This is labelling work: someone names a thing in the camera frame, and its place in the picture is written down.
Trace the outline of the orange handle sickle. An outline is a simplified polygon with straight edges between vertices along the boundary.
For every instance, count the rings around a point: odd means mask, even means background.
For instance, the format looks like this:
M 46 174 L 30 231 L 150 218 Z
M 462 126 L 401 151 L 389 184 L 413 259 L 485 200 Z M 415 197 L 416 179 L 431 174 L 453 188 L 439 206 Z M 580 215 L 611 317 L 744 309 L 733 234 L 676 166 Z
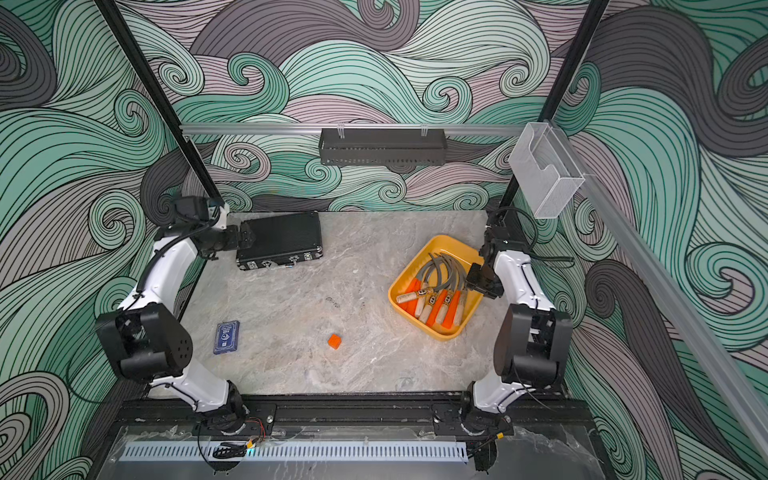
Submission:
M 460 300 L 462 298 L 462 291 L 464 290 L 466 283 L 466 271 L 463 265 L 455 257 L 450 257 L 450 262 L 453 269 L 455 282 L 451 302 L 442 323 L 442 326 L 448 330 L 452 329 L 457 323 L 455 318 Z
M 405 304 L 405 311 L 409 315 L 413 316 L 415 314 L 415 312 L 416 312 L 417 306 L 418 306 L 418 301 L 417 300 L 411 300 L 411 301 L 409 301 L 409 302 L 407 302 Z
M 447 287 L 444 290 L 446 290 L 446 289 L 453 290 L 454 289 L 454 282 L 455 282 L 455 280 L 453 280 L 453 283 L 452 283 L 452 285 L 450 287 Z M 436 320 L 436 316 L 437 316 L 438 309 L 439 309 L 438 298 L 440 297 L 442 291 L 443 290 L 440 290 L 439 292 L 431 293 L 431 296 L 429 297 L 429 306 L 431 307 L 431 311 L 429 313 L 429 316 L 425 317 L 425 322 L 430 327 L 433 327 L 433 326 L 436 325 L 435 324 L 435 320 Z
M 434 268 L 435 268 L 435 262 L 434 260 L 430 260 L 419 270 L 417 275 L 412 279 L 411 283 L 409 284 L 409 287 L 406 289 L 406 292 L 415 293 L 416 296 L 401 304 L 401 307 L 404 310 L 405 310 L 405 304 L 407 302 L 411 300 L 418 301 L 419 299 L 418 291 L 430 286 L 429 279 L 432 275 Z

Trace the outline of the wooden handle sickle with label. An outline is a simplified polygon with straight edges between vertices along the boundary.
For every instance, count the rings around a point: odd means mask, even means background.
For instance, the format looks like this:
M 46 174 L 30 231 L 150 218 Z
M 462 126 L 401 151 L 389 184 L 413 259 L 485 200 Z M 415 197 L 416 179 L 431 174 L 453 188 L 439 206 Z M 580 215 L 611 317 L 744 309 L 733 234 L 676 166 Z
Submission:
M 430 286 L 418 291 L 419 298 L 427 295 L 428 293 L 439 292 L 440 290 L 444 290 L 445 288 L 450 287 L 454 280 L 454 273 L 451 267 L 451 262 L 446 255 L 433 255 L 429 253 L 428 261 L 430 260 L 434 260 L 435 262 L 435 268 L 429 279 Z M 415 296 L 415 293 L 403 293 L 396 297 L 396 303 L 402 304 Z

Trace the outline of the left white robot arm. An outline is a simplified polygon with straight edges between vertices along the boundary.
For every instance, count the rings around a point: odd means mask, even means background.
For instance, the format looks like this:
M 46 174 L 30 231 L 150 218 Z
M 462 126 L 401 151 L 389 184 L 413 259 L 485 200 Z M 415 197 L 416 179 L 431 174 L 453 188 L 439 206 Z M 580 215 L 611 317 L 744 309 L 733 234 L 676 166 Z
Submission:
M 194 357 L 193 341 L 174 313 L 189 267 L 245 245 L 250 233 L 227 222 L 221 198 L 186 196 L 154 236 L 148 263 L 119 306 L 98 316 L 95 333 L 117 378 L 171 390 L 210 427 L 241 431 L 248 409 L 233 382 Z

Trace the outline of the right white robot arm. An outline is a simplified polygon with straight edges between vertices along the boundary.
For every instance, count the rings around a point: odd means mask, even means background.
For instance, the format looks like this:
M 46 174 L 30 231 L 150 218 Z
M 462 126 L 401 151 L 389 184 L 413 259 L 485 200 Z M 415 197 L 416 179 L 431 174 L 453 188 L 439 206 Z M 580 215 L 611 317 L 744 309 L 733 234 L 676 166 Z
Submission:
M 571 317 L 548 299 L 535 275 L 534 241 L 509 230 L 509 213 L 535 224 L 514 206 L 490 210 L 479 250 L 484 263 L 473 264 L 466 276 L 469 289 L 507 303 L 491 368 L 462 395 L 461 424 L 472 436 L 497 429 L 516 400 L 561 391 L 573 332 Z

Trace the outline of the black ribbed storage case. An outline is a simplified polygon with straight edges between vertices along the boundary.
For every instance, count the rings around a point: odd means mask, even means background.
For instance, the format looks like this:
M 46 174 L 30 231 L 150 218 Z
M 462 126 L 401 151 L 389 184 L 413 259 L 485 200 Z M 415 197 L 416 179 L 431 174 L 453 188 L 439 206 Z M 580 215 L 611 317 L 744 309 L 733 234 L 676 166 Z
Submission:
M 236 251 L 240 270 L 289 267 L 323 257 L 318 212 L 245 220 L 240 227 L 250 240 Z

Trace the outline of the yellow plastic tray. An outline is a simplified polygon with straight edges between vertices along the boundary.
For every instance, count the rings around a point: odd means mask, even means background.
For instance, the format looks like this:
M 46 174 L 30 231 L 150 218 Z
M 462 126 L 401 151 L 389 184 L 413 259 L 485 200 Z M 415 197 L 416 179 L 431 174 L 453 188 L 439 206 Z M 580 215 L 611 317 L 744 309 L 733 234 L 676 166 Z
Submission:
M 458 337 L 483 296 L 468 285 L 469 269 L 481 266 L 476 250 L 447 235 L 427 242 L 388 291 L 396 313 L 441 341 Z

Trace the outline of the blue card pack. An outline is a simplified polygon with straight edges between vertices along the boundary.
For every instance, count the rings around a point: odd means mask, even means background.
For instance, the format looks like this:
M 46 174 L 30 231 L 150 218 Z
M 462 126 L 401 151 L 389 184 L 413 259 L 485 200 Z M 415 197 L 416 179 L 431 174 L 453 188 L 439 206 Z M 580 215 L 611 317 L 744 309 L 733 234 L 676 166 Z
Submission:
M 214 355 L 235 352 L 238 349 L 240 322 L 237 320 L 219 323 L 216 327 L 213 346 Z

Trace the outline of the small orange block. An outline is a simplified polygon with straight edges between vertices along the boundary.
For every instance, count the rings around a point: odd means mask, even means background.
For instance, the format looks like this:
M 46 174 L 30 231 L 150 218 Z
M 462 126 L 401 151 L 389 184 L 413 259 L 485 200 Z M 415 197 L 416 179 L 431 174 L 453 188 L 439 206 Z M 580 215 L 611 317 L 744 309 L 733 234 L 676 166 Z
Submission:
M 337 350 L 341 346 L 341 343 L 341 337 L 336 334 L 332 334 L 328 339 L 328 345 L 334 350 Z

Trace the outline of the clear acrylic wall holder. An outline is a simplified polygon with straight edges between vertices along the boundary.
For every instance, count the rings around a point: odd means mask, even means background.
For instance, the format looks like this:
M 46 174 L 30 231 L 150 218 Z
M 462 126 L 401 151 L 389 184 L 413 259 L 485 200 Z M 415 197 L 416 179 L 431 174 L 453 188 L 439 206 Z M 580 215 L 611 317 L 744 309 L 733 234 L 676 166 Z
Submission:
M 536 219 L 557 218 L 584 183 L 565 132 L 548 122 L 528 123 L 509 165 Z

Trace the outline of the black wall shelf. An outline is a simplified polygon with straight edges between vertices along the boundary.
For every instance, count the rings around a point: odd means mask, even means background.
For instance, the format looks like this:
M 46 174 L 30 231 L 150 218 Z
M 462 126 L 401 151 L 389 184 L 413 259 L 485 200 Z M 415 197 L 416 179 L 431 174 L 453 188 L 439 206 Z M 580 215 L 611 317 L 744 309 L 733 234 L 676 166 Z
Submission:
M 447 138 L 442 129 L 323 129 L 318 144 L 328 166 L 416 167 L 443 165 Z

